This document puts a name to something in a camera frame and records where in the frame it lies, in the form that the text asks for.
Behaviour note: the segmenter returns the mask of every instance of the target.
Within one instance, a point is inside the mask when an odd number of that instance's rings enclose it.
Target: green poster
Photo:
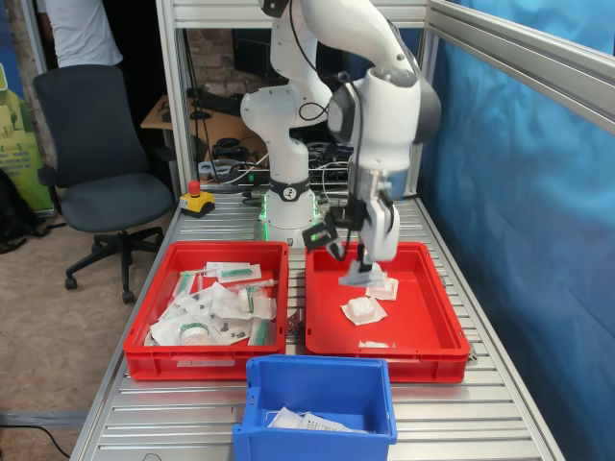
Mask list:
[[[52,209],[47,187],[38,182],[42,166],[32,116],[24,100],[11,30],[0,0],[0,168],[32,210]]]

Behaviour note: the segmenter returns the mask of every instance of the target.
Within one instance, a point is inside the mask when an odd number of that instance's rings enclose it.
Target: wooden desk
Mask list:
[[[190,113],[193,111],[192,100],[189,98],[186,98],[186,100],[188,113]],[[141,128],[173,131],[173,124],[162,120],[162,116],[169,111],[169,109],[161,109],[162,105],[165,103],[168,103],[168,97],[166,95],[162,96],[150,113],[147,114],[147,117],[145,117],[145,120],[141,123]],[[241,117],[209,109],[206,109],[206,111],[211,114],[211,118],[206,120],[211,146],[222,137],[234,137],[240,139],[241,145],[247,147],[250,152],[257,151],[258,158],[262,158],[262,156],[266,154],[267,148],[265,143],[256,133],[246,127]],[[190,132],[193,136],[197,133],[196,122],[197,120],[189,120]],[[198,120],[198,122],[200,123],[199,138],[207,142],[203,123],[200,120]]]

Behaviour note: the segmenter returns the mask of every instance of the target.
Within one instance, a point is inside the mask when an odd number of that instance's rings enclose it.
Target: red button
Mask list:
[[[201,195],[201,182],[200,181],[190,181],[188,182],[188,194],[192,197],[198,197]]]

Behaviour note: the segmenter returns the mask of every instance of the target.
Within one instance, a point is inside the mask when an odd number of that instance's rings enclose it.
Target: red plastic crate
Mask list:
[[[248,346],[248,339],[230,346],[145,347],[150,326],[169,304],[181,271],[202,269],[208,261],[260,264],[263,279],[278,284],[267,288],[276,298],[276,342]],[[203,279],[203,287],[214,278]],[[197,291],[196,280],[192,292]],[[124,341],[124,353],[134,379],[245,379],[252,357],[285,353],[288,305],[288,245],[280,242],[179,242],[169,246],[152,280],[133,326]]]
[[[351,245],[351,255],[357,245]],[[337,262],[324,249],[306,258],[306,349],[319,355],[384,358],[394,382],[460,382],[470,345],[422,243],[400,243],[391,262],[381,264],[399,281],[396,301],[379,301],[387,317],[356,326],[341,305],[365,296],[365,288],[339,285],[350,261]],[[395,348],[362,348],[376,341]]]

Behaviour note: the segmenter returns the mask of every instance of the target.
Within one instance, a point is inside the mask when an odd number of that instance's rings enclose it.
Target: chair armrest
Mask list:
[[[41,185],[46,185],[49,189],[49,197],[51,203],[54,204],[54,208],[59,214],[62,214],[62,207],[60,205],[60,197],[58,196],[58,190],[56,190],[56,169],[53,166],[43,165],[42,168],[37,170],[38,182]]]
[[[167,163],[170,163],[171,161],[175,161],[177,159],[175,156],[175,151],[170,147],[166,146],[155,147],[154,149],[152,149],[152,153],[155,154],[161,160],[166,161]]]

